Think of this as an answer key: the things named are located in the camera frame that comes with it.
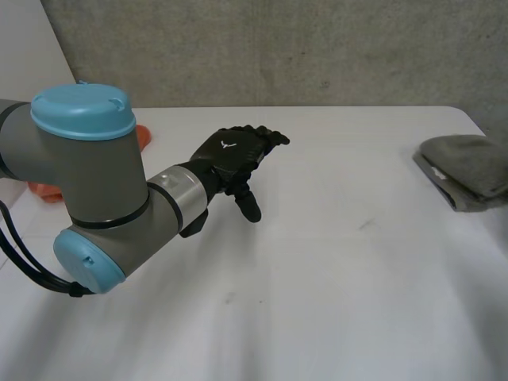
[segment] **orange object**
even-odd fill
[[[143,125],[136,125],[137,143],[140,145],[140,152],[152,141],[150,130]],[[63,201],[60,188],[54,185],[28,183],[30,190],[42,198],[45,202],[54,203]]]

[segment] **white tabletop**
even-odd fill
[[[480,134],[448,107],[136,110],[147,177],[215,130],[278,129],[252,177],[252,225],[217,196],[125,283],[81,299],[0,271],[0,380],[508,379],[506,210],[457,214],[411,156]],[[13,207],[34,255],[70,224],[29,192]]]

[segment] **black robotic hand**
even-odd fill
[[[205,188],[208,188],[209,201],[216,193],[234,195],[241,213],[250,222],[258,222],[261,210],[247,181],[274,147],[289,143],[282,133],[271,131],[263,125],[257,129],[250,125],[220,129],[198,148],[188,165],[184,166],[194,173],[196,170],[202,173],[201,179],[205,182]],[[214,174],[216,181],[212,187],[206,185],[210,184],[210,177],[206,179],[204,175],[208,170]]]

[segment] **gray cloth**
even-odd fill
[[[456,211],[508,203],[508,152],[486,137],[435,137],[421,144],[414,161]]]

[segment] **robotic arm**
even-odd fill
[[[106,293],[177,234],[198,233],[217,193],[258,222],[247,181],[275,146],[289,144],[263,126],[221,129],[190,161],[147,181],[135,124],[128,96],[106,85],[54,87],[31,105],[0,100],[0,177],[62,190],[72,225],[53,248],[79,284],[72,296]]]

